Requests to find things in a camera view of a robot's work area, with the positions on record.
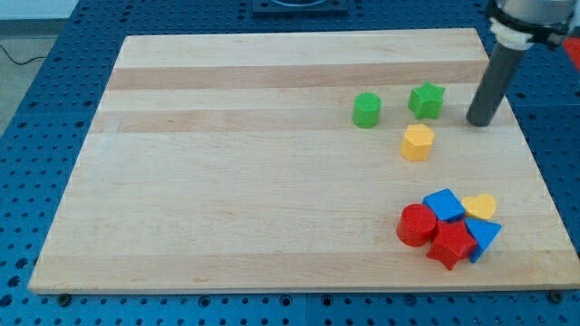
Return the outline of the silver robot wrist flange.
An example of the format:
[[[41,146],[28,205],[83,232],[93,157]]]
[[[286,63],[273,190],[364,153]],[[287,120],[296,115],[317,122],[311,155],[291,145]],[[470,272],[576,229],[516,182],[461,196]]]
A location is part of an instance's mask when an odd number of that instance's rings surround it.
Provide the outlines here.
[[[557,47],[579,37],[577,0],[489,0],[486,17],[498,42],[511,50]]]

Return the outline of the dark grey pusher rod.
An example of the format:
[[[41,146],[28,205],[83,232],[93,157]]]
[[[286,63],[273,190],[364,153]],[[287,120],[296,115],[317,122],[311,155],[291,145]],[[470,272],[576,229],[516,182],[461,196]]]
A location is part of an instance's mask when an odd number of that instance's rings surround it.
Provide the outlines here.
[[[466,114],[475,127],[487,127],[493,120],[526,51],[497,43]]]

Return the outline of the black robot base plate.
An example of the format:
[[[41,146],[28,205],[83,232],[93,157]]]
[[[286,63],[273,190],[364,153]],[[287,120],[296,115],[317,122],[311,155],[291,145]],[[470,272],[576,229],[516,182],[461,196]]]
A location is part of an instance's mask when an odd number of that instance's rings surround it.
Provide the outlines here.
[[[253,15],[347,14],[349,0],[251,0]]]

